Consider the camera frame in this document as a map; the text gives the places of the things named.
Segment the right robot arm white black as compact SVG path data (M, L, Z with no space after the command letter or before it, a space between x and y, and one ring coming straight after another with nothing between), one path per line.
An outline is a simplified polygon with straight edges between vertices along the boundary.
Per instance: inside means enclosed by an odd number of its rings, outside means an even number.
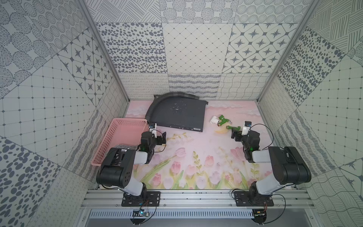
M231 138L242 143L244 157L248 162L270 163L272 166L272 174L251 184L251 199L257 196L271 196L286 186L311 181L312 173L295 147L270 146L260 150L260 134L249 129L233 129Z

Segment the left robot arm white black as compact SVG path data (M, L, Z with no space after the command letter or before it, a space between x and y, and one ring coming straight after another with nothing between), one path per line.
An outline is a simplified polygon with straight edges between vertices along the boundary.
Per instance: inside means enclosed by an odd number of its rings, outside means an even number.
M142 133L137 148L111 148L97 173L96 182L103 187L115 186L128 196L145 200L146 185L132 177L132 171L134 165L151 162L155 146L166 144L166 132L159 136L154 135L155 132L157 130Z

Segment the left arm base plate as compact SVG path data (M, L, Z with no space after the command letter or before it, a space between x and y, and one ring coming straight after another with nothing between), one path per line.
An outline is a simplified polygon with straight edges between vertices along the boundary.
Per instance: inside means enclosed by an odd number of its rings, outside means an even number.
M146 191L140 196L123 195L122 207L158 207L160 204L160 191Z

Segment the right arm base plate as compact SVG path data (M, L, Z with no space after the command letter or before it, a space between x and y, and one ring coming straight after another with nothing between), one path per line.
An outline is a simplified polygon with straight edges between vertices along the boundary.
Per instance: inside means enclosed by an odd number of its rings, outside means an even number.
M234 191L233 198L237 207L273 207L274 202L271 196L266 195L250 195L246 191Z

